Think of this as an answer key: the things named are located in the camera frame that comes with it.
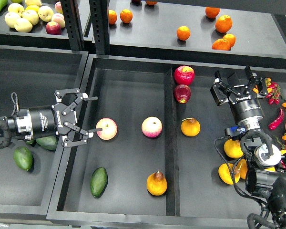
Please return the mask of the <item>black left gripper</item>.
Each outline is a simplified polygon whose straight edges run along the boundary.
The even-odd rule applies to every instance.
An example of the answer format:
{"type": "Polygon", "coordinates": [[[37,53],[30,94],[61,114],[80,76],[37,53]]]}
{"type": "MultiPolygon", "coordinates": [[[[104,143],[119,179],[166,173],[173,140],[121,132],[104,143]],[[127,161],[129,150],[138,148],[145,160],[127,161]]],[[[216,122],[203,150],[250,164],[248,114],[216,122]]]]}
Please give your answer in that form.
{"type": "Polygon", "coordinates": [[[26,139],[62,135],[64,148],[82,146],[88,143],[88,139],[93,138],[94,133],[102,131],[102,128],[84,130],[77,126],[77,115],[75,107],[82,101],[96,101],[97,96],[89,97],[87,93],[81,93],[79,88],[56,90],[54,93],[56,104],[51,106],[39,106],[29,108],[26,111],[26,139]],[[75,100],[69,105],[62,102],[66,95],[75,96],[75,100]],[[72,131],[79,136],[79,140],[72,141],[68,138],[68,133],[72,131]]]}

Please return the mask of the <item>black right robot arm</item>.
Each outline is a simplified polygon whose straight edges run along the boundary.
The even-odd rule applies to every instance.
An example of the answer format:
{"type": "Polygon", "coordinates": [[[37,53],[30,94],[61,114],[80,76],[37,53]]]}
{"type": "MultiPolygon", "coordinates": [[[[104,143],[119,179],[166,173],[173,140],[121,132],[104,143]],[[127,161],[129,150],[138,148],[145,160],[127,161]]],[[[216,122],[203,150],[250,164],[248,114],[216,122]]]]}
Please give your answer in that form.
{"type": "Polygon", "coordinates": [[[228,103],[235,126],[225,129],[225,136],[239,140],[246,161],[245,191],[235,182],[240,160],[228,166],[228,174],[236,192],[253,199],[261,207],[261,213],[247,217],[250,229],[261,226],[269,229],[286,229],[286,156],[282,156],[272,138],[260,127],[264,118],[259,98],[268,95],[266,81],[245,67],[248,82],[240,83],[236,73],[223,82],[220,72],[215,71],[215,80],[210,89],[217,106],[228,103]]]}

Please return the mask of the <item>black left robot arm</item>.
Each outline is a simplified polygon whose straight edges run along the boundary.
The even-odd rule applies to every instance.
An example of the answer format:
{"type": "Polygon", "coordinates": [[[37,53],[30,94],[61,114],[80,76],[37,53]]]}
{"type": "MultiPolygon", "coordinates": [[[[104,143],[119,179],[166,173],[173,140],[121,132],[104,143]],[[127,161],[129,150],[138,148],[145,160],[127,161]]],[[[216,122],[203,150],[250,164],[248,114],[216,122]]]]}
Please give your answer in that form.
{"type": "Polygon", "coordinates": [[[52,135],[62,137],[63,147],[81,146],[102,130],[84,130],[77,125],[75,108],[83,101],[97,100],[97,96],[89,97],[78,88],[56,90],[54,96],[53,105],[20,109],[17,94],[12,93],[13,114],[0,117],[0,149],[8,147],[12,138],[31,141],[52,135]]]}

